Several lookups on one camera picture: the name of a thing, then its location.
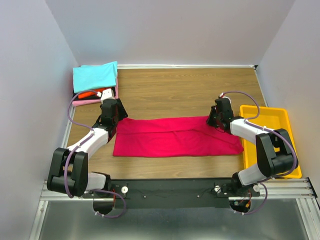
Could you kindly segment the red t shirt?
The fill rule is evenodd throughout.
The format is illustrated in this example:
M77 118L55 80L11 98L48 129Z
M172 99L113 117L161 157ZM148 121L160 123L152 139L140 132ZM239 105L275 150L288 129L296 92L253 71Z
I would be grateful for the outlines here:
M118 123L115 157L203 157L239 155L239 137L207 125L206 116L126 118Z

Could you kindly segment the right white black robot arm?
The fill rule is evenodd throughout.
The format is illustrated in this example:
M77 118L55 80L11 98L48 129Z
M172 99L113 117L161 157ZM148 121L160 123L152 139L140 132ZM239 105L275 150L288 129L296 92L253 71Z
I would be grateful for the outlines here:
M244 117L234 116L228 98L219 97L215 100L206 123L251 142L256 149L256 164L234 173L230 183L220 186L218 193L240 196L255 184L289 175L299 165L287 130L270 129L251 123Z

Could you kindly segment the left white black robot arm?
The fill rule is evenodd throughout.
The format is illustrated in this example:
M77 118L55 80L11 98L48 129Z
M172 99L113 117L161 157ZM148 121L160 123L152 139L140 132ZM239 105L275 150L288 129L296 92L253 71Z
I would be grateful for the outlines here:
M111 177L105 173L89 172L89 160L114 137L118 123L128 114L119 98L105 99L100 108L100 116L85 137L53 152L46 184L49 191L73 198L89 191L111 190Z

